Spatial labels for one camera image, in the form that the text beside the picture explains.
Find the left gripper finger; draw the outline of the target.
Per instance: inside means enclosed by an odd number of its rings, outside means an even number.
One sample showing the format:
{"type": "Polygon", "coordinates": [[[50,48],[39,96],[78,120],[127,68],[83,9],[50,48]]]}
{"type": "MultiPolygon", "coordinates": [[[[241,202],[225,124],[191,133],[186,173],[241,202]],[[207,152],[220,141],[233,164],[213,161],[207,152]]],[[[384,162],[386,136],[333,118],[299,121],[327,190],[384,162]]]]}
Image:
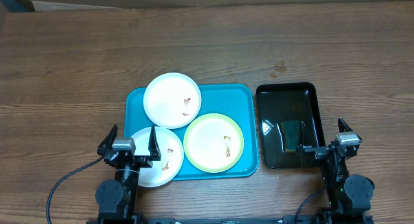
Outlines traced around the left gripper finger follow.
{"type": "Polygon", "coordinates": [[[149,135],[148,150],[149,150],[150,161],[161,161],[162,154],[158,146],[155,126],[151,127],[151,131],[149,135]]]}
{"type": "Polygon", "coordinates": [[[104,140],[99,144],[97,149],[98,155],[105,155],[106,151],[112,148],[112,144],[117,138],[118,126],[115,124],[110,130],[109,134],[104,138],[104,140]]]}

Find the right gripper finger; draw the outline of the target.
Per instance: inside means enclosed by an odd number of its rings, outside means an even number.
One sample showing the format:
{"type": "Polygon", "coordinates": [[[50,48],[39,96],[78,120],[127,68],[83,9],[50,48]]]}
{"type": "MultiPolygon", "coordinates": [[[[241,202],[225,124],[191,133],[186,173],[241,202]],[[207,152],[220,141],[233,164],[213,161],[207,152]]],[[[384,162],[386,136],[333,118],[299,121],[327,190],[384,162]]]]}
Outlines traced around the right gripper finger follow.
{"type": "Polygon", "coordinates": [[[353,131],[346,123],[343,118],[338,119],[338,129],[340,133],[351,132],[353,131]]]}
{"type": "Polygon", "coordinates": [[[306,125],[304,121],[300,122],[301,127],[301,133],[300,133],[300,140],[301,140],[301,146],[303,148],[310,148],[311,147],[311,140],[309,138],[309,135],[307,133],[306,125]]]}

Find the green yellow sponge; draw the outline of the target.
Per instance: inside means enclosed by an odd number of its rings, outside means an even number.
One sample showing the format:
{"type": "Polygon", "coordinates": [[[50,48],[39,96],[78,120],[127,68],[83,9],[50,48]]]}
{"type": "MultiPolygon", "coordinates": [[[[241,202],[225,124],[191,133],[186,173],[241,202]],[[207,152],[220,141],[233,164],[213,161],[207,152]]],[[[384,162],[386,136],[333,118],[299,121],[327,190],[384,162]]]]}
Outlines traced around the green yellow sponge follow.
{"type": "Polygon", "coordinates": [[[295,153],[300,145],[301,127],[298,120],[288,120],[281,123],[283,151],[295,153]]]}

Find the white plate top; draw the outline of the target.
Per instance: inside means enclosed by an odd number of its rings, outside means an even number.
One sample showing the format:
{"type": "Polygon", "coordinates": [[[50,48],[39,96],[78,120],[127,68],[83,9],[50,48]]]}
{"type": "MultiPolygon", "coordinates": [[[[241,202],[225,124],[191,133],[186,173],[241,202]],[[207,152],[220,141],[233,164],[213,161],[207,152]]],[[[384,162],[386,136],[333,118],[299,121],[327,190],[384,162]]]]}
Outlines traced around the white plate top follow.
{"type": "Polygon", "coordinates": [[[199,86],[185,74],[166,73],[146,87],[144,111],[156,125],[177,129],[188,125],[198,115],[202,104],[199,86]]]}

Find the green rimmed plate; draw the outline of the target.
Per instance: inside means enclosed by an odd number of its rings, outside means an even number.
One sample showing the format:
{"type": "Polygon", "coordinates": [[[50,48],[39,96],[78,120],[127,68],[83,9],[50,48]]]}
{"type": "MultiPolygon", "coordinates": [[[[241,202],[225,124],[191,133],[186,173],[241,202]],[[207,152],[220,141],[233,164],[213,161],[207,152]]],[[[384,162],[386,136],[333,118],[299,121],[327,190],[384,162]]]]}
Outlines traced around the green rimmed plate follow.
{"type": "Polygon", "coordinates": [[[209,113],[196,118],[184,134],[184,153],[197,169],[220,173],[235,166],[243,154],[244,137],[230,117],[209,113]]]}

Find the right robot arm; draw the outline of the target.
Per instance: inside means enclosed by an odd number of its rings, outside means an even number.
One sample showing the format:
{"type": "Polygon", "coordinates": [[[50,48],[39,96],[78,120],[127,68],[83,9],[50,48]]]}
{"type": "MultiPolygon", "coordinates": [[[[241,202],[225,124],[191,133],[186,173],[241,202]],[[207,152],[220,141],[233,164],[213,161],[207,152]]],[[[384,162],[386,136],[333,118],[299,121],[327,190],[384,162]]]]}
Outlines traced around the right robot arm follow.
{"type": "Polygon", "coordinates": [[[302,155],[311,156],[320,167],[325,186],[311,194],[297,209],[294,223],[323,224],[373,224],[373,217],[365,213],[371,209],[375,184],[369,178],[353,174],[346,160],[357,155],[362,138],[356,134],[343,118],[338,119],[339,133],[326,146],[299,145],[302,155]],[[302,208],[322,192],[327,193],[329,206],[320,208],[313,216],[300,216],[302,208]]]}

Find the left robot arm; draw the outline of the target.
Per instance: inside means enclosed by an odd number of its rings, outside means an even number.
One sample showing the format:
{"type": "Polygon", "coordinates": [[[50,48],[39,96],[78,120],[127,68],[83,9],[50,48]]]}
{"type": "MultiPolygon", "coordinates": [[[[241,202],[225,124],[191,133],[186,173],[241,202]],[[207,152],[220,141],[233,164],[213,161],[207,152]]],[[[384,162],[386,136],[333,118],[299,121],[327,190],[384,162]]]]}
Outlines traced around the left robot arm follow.
{"type": "Polygon", "coordinates": [[[149,155],[135,155],[132,138],[118,137],[118,127],[113,126],[100,143],[97,154],[115,168],[113,179],[102,182],[96,189],[99,206],[97,223],[146,223],[143,214],[135,211],[138,180],[142,168],[152,168],[153,162],[161,160],[155,127],[150,128],[149,155]]]}

